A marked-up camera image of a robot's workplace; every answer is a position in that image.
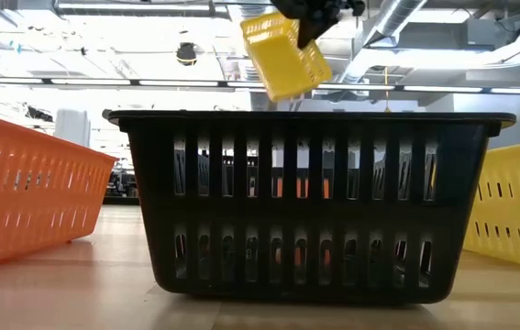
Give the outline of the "smooth silver ventilation duct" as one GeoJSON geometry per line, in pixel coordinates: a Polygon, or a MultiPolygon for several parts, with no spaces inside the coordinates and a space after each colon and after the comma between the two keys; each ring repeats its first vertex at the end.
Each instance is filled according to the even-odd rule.
{"type": "Polygon", "coordinates": [[[389,41],[394,47],[400,32],[412,15],[428,0],[383,0],[374,17],[362,21],[352,40],[353,58],[346,69],[335,79],[336,83],[358,83],[368,69],[375,66],[376,55],[370,46],[378,41],[389,41]]]}

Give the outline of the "long ceiling light strip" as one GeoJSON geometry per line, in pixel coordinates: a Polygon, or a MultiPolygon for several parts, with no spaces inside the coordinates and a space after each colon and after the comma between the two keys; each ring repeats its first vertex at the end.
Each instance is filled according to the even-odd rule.
{"type": "MultiPolygon", "coordinates": [[[[238,81],[173,81],[140,79],[93,79],[93,78],[32,78],[0,77],[0,84],[17,85],[62,85],[96,87],[171,87],[171,88],[217,88],[264,90],[262,82],[238,81]]],[[[399,93],[443,93],[443,94],[510,94],[520,95],[520,87],[470,87],[470,86],[432,86],[432,85],[385,85],[385,84],[342,84],[322,83],[316,90],[323,91],[384,91],[399,93]]]]}

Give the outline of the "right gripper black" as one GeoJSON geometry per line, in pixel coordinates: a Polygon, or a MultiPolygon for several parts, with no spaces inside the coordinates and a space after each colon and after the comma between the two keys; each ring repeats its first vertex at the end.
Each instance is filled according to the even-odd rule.
{"type": "Polygon", "coordinates": [[[350,9],[359,17],[365,11],[363,0],[271,0],[285,17],[299,20],[297,47],[304,49],[338,23],[341,10],[350,9]]]}

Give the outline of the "black slotted plastic basket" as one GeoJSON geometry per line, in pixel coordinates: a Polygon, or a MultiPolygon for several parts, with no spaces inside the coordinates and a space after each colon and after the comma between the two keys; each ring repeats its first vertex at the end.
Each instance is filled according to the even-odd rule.
{"type": "Polygon", "coordinates": [[[128,136],[162,289],[360,303],[437,303],[450,294],[488,141],[516,120],[155,110],[104,117],[128,136]],[[305,198],[296,196],[297,178],[309,180],[305,198]],[[297,269],[300,226],[306,267],[297,269]]]}

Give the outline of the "white pillar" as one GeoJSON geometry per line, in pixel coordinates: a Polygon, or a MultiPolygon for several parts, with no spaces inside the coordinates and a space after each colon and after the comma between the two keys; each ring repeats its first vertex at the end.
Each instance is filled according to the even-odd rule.
{"type": "Polygon", "coordinates": [[[61,108],[54,119],[54,137],[90,147],[91,121],[85,110],[61,108]]]}

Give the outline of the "yellow slotted plastic basket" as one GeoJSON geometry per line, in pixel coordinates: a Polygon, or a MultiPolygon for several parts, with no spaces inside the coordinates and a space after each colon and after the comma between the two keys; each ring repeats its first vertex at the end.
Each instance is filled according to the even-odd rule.
{"type": "Polygon", "coordinates": [[[249,58],[273,102],[306,93],[332,78],[313,40],[298,47],[299,20],[270,13],[244,20],[240,27],[249,58]]]}
{"type": "Polygon", "coordinates": [[[520,264],[520,144],[487,151],[463,248],[520,264]]]}

